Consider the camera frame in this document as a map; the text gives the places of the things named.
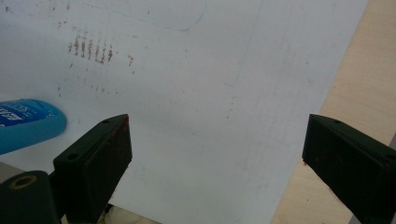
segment smudge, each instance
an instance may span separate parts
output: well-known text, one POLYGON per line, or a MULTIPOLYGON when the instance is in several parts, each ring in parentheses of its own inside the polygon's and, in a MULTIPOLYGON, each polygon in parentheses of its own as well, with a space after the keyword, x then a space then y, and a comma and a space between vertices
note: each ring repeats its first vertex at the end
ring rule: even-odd
POLYGON ((134 58, 131 55, 128 55, 129 58, 129 66, 131 67, 131 64, 134 62, 134 58))
POLYGON ((90 40, 90 44, 88 44, 88 60, 91 59, 91 50, 92 50, 92 40, 90 40))
POLYGON ((80 38, 80 36, 78 35, 78 36, 76 37, 76 39, 75 39, 75 44, 74 44, 74 47, 75 47, 75 49, 76 49, 76 53, 75 53, 76 56, 78 56, 78 47, 79 47, 78 40, 79 40, 79 38, 80 38))
POLYGON ((86 37, 82 38, 82 42, 81 42, 81 58, 85 58, 85 39, 87 39, 86 37))
POLYGON ((113 50, 108 51, 108 62, 110 62, 111 57, 113 57, 113 50))
POLYGON ((96 61, 97 63, 99 63, 98 55, 99 55, 99 45, 96 45, 95 61, 96 61))
POLYGON ((105 63, 105 51, 106 51, 106 44, 105 44, 105 48, 102 50, 102 60, 99 62, 101 64, 105 63))

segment blue bottle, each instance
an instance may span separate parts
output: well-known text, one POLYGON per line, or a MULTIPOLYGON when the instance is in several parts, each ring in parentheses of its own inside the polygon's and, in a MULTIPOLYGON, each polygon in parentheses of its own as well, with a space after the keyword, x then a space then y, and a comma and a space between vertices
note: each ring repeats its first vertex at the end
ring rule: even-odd
POLYGON ((65 127, 64 114, 46 102, 0 102, 0 155, 55 137, 65 127))

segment white paper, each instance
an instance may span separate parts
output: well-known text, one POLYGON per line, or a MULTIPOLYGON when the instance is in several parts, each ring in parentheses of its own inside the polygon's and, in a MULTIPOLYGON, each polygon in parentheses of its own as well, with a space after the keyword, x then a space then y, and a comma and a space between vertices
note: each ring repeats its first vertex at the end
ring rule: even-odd
POLYGON ((64 134, 0 157, 52 160, 131 116, 111 202, 161 223, 269 223, 367 1, 2 0, 0 100, 38 98, 64 134))

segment wooden surface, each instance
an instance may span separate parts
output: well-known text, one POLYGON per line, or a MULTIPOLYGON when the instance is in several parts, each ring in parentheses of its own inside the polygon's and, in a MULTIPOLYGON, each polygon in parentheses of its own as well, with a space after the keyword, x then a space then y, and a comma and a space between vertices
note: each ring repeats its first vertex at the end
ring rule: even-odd
MULTIPOLYGON (((396 1, 372 0, 320 114, 388 145, 396 130, 396 1)), ((351 212, 302 161, 272 223, 348 223, 351 212)))

